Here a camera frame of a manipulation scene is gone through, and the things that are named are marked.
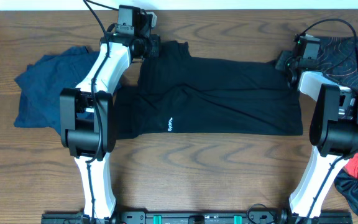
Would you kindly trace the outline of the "black Sydro t-shirt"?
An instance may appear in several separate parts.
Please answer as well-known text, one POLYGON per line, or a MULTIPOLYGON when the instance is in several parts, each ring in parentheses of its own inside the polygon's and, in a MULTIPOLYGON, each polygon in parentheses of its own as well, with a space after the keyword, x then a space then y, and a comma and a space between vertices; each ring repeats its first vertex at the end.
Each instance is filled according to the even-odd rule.
POLYGON ((117 92, 119 139, 150 133, 300 136, 299 94, 273 62, 192 57, 188 44, 163 43, 142 62, 137 85, 117 92))

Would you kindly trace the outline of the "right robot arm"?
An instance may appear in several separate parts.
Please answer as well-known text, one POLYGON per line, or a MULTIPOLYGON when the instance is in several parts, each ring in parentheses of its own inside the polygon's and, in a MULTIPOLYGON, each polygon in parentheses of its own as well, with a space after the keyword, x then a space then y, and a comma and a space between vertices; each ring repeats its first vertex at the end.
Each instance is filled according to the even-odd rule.
POLYGON ((340 170, 358 153, 358 88, 341 84, 318 68, 319 38, 295 37, 292 51, 283 51, 275 65, 288 86, 316 102, 310 124, 312 152, 300 183, 289 196, 281 223, 339 223, 341 213, 323 213, 323 201, 340 170))

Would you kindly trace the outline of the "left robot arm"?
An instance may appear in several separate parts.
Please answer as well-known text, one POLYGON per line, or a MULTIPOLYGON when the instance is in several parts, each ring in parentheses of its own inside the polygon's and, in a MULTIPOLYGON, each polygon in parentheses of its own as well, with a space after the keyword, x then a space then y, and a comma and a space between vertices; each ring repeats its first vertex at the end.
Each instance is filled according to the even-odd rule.
POLYGON ((117 22, 102 29, 99 55, 87 76, 60 93, 61 141, 80 170, 85 195, 79 223, 115 222, 109 167, 117 139, 113 94, 135 58, 156 58, 160 51, 160 37, 151 33, 154 12, 126 5, 117 11, 117 22))

